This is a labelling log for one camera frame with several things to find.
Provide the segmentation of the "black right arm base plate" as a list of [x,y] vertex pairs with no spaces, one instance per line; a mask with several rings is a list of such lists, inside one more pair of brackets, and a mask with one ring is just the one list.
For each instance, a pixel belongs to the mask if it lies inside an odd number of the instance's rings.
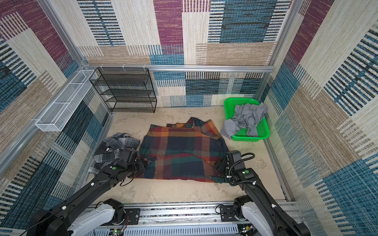
[[245,221],[245,218],[238,216],[233,206],[219,205],[219,215],[221,222]]

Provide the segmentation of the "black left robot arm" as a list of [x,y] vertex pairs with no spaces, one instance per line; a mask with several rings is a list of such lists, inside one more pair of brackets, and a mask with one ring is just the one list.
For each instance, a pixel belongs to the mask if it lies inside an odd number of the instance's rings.
[[126,148],[120,157],[103,167],[97,175],[72,196],[52,207],[40,209],[29,222],[24,232],[27,236],[69,236],[69,226],[98,197],[145,168],[138,152]]

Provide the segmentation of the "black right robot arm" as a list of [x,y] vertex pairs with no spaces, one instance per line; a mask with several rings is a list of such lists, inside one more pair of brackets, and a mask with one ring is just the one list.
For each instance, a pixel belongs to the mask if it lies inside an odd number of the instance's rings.
[[246,193],[234,200],[235,216],[248,220],[262,236],[310,236],[306,224],[289,216],[266,190],[258,174],[245,167],[245,162],[255,157],[252,152],[241,154],[234,150],[215,164],[226,183],[238,186]]

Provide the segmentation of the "grey plaid long sleeve shirt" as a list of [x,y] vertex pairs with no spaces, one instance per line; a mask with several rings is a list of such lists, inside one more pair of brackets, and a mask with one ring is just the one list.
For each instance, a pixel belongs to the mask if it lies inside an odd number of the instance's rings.
[[94,175],[98,174],[101,168],[119,158],[122,150],[126,148],[136,150],[139,144],[138,139],[127,133],[115,133],[111,137],[103,139],[92,156],[94,165],[88,169],[88,172]]

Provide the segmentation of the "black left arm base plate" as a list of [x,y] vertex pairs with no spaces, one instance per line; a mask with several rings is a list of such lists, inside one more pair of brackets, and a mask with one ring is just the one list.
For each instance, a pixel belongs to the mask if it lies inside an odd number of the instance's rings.
[[121,218],[121,226],[137,225],[140,217],[140,208],[124,208]]

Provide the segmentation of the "multicolour plaid long sleeve shirt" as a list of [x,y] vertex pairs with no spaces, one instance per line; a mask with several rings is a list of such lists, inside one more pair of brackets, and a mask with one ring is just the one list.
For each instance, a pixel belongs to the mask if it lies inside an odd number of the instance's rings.
[[137,177],[224,183],[226,178],[215,169],[215,163],[228,151],[211,120],[190,118],[186,123],[152,125],[139,149],[148,165]]

